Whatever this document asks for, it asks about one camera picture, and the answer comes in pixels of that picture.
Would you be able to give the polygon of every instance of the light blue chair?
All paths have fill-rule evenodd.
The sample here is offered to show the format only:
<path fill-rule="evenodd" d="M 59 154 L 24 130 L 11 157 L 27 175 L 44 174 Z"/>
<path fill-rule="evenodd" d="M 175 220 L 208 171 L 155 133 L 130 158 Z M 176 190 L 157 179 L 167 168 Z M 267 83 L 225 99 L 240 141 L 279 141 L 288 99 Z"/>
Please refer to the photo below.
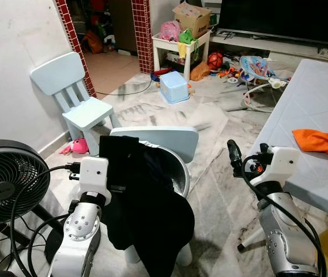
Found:
<path fill-rule="evenodd" d="M 99 145 L 91 128 L 110 117 L 114 128 L 121 127 L 111 105 L 90 97 L 84 85 L 85 72 L 80 56 L 70 52 L 31 71 L 31 79 L 46 95 L 59 103 L 73 140 L 83 132 L 91 156 L 99 154 Z"/>

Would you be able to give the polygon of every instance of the pink bag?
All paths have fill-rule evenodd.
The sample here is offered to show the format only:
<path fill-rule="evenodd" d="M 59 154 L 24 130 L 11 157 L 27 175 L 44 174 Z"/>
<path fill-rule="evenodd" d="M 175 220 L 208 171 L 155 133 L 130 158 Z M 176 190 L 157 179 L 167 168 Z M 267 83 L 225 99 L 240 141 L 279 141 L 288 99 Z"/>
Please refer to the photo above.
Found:
<path fill-rule="evenodd" d="M 177 21 L 167 21 L 161 25 L 159 38 L 169 40 L 170 42 L 178 42 L 179 34 L 179 23 Z"/>

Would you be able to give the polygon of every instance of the blue container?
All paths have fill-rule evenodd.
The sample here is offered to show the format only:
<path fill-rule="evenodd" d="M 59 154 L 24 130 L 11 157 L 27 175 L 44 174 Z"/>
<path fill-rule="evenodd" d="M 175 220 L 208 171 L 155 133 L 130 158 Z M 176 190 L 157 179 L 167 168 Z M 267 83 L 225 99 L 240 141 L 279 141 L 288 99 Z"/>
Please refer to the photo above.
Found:
<path fill-rule="evenodd" d="M 160 92 L 170 104 L 189 98 L 187 81 L 177 71 L 160 76 Z"/>

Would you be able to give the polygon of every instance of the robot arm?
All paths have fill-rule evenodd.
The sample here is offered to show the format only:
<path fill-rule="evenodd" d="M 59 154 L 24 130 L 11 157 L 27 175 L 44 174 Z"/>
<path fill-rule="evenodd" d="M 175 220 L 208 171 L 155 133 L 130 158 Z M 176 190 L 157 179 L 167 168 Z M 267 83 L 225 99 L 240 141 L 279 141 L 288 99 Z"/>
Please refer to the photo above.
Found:
<path fill-rule="evenodd" d="M 80 200 L 66 219 L 64 237 L 48 277 L 88 277 L 100 243 L 100 218 L 111 201 L 106 187 L 108 160 L 85 157 L 70 179 L 80 180 Z"/>
<path fill-rule="evenodd" d="M 234 176 L 239 177 L 241 153 L 234 141 L 228 141 Z M 291 195 L 284 192 L 285 181 L 293 175 L 299 151 L 287 147 L 261 145 L 247 177 L 258 191 L 286 209 L 304 224 Z M 316 249 L 303 231 L 283 212 L 258 196 L 259 220 L 266 237 L 266 249 L 276 276 L 318 276 Z"/>

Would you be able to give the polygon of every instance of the white wall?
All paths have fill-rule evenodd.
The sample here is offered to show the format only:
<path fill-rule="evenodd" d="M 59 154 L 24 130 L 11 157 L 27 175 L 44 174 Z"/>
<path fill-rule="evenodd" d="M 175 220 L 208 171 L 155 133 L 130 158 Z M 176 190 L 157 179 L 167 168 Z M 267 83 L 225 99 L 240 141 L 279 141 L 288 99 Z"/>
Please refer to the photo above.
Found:
<path fill-rule="evenodd" d="M 38 151 L 67 130 L 29 73 L 70 50 L 53 0 L 0 0 L 0 139 Z"/>
<path fill-rule="evenodd" d="M 162 23 L 174 20 L 173 8 L 179 0 L 150 0 L 151 31 L 155 35 L 160 32 Z"/>

